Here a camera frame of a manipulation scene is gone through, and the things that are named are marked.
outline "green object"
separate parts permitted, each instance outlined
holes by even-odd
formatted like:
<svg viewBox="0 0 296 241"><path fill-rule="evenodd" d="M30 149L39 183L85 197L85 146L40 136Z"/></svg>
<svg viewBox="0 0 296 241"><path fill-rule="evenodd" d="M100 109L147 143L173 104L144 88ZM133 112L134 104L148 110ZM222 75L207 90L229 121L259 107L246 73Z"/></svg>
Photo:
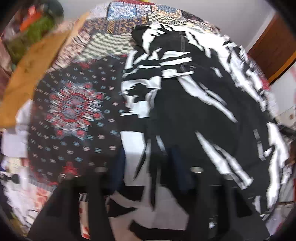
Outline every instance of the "green object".
<svg viewBox="0 0 296 241"><path fill-rule="evenodd" d="M11 61L15 65L27 52L29 47L40 41L42 37L54 27L54 20L44 16L32 23L26 32L18 34L13 40L6 42Z"/></svg>

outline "red and white mandala pattern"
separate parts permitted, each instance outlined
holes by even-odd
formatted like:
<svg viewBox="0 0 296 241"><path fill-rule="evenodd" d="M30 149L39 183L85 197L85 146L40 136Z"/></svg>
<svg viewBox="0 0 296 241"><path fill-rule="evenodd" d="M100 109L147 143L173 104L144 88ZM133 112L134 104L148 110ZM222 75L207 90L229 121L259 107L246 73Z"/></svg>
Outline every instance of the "red and white mandala pattern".
<svg viewBox="0 0 296 241"><path fill-rule="evenodd" d="M90 82L67 81L63 89L50 94L49 99L45 120L54 127L58 139L71 135L85 139L91 122L104 118L100 110L104 93L96 92Z"/></svg>

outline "gray wall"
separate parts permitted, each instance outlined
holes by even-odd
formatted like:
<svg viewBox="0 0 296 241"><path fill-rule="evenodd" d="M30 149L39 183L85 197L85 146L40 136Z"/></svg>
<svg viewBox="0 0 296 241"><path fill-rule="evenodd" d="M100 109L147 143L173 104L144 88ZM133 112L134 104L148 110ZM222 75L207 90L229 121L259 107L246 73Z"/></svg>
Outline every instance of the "gray wall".
<svg viewBox="0 0 296 241"><path fill-rule="evenodd" d="M59 0L65 19L76 18L106 0ZM218 26L238 45L247 47L268 17L271 6L265 0L151 0L188 11Z"/></svg>

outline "wall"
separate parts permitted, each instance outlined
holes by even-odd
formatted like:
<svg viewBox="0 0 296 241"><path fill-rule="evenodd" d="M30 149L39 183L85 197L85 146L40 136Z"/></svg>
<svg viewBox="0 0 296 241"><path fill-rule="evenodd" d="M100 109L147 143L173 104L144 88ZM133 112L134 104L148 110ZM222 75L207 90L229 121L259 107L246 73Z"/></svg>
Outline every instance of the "wall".
<svg viewBox="0 0 296 241"><path fill-rule="evenodd" d="M296 70L296 63L271 85L271 92L274 93L279 108L279 119L288 126L296 121L295 117L292 120L289 118L290 114L294 114L296 94L296 77L292 74L292 68Z"/></svg>
<svg viewBox="0 0 296 241"><path fill-rule="evenodd" d="M76 18L107 0L59 0L65 19ZM248 47L273 10L265 0L151 0L188 11L218 26L238 45Z"/></svg>

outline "brown wooden cabinet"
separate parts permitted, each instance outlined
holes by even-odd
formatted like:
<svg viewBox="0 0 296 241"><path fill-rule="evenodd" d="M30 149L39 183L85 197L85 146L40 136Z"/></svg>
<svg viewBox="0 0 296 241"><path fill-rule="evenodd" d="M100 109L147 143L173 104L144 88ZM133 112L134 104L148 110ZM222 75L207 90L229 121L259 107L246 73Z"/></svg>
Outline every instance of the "brown wooden cabinet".
<svg viewBox="0 0 296 241"><path fill-rule="evenodd" d="M283 19L275 15L248 54L272 83L295 62L296 38Z"/></svg>

